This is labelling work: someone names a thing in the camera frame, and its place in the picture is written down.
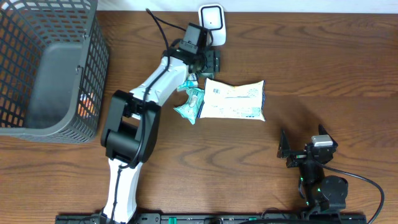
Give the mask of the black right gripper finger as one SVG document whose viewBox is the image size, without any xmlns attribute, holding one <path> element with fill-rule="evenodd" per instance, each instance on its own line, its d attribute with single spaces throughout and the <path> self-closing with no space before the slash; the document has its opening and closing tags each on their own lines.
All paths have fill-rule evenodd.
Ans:
<svg viewBox="0 0 398 224">
<path fill-rule="evenodd" d="M 291 148 L 290 148 L 289 140 L 287 139 L 285 131 L 283 129 L 281 129 L 279 148 L 277 151 L 277 158 L 289 157 L 290 153 L 291 153 Z"/>
<path fill-rule="evenodd" d="M 322 124 L 318 125 L 318 134 L 319 135 L 328 135 L 329 137 L 331 137 Z"/>
</svg>

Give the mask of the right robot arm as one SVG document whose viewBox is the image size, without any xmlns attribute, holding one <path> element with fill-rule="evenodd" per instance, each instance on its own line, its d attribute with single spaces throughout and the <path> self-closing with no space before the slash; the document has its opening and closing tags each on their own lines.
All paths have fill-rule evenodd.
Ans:
<svg viewBox="0 0 398 224">
<path fill-rule="evenodd" d="M 280 133 L 277 157 L 285 159 L 288 168 L 299 169 L 298 190 L 308 206 L 300 212 L 305 220 L 323 214 L 338 216 L 346 208 L 348 181 L 335 175 L 326 176 L 323 168 L 333 159 L 337 147 L 338 143 L 322 125 L 301 151 L 291 148 L 285 131 Z"/>
</svg>

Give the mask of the green Zam-Buk ointment box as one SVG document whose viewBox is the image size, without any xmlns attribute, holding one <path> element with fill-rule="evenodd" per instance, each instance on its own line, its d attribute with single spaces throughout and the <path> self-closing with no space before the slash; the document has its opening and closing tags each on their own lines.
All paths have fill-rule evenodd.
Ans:
<svg viewBox="0 0 398 224">
<path fill-rule="evenodd" d="M 214 79 L 215 78 L 215 73 L 214 72 L 203 72 L 199 73 L 198 75 L 201 78 L 209 78 L 209 79 Z"/>
</svg>

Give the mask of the cream snack bag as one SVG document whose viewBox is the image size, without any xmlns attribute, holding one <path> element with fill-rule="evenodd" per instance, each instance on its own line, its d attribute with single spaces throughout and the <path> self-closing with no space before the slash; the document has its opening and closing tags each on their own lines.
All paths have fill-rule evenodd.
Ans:
<svg viewBox="0 0 398 224">
<path fill-rule="evenodd" d="M 255 119 L 265 121 L 266 82 L 231 86 L 206 79 L 205 95 L 200 108 L 200 118 Z"/>
</svg>

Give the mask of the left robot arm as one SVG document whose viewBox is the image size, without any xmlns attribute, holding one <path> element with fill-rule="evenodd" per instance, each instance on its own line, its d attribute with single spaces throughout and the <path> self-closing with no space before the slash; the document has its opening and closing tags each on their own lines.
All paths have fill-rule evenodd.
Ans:
<svg viewBox="0 0 398 224">
<path fill-rule="evenodd" d="M 100 223 L 131 223 L 143 164 L 157 141 L 161 109 L 191 74 L 219 72 L 213 31 L 190 23 L 182 39 L 166 45 L 159 66 L 135 89 L 116 91 L 101 135 L 110 168 L 108 201 Z"/>
</svg>

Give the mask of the teal white tissue packet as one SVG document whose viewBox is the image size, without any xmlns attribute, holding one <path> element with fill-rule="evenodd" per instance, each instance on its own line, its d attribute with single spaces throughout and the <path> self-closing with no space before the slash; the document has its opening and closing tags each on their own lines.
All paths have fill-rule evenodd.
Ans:
<svg viewBox="0 0 398 224">
<path fill-rule="evenodd" d="M 191 124 L 195 124 L 203 103 L 205 91 L 199 88 L 189 88 L 186 93 L 188 95 L 187 101 L 183 105 L 174 108 L 174 110 L 181 117 L 188 119 Z"/>
</svg>

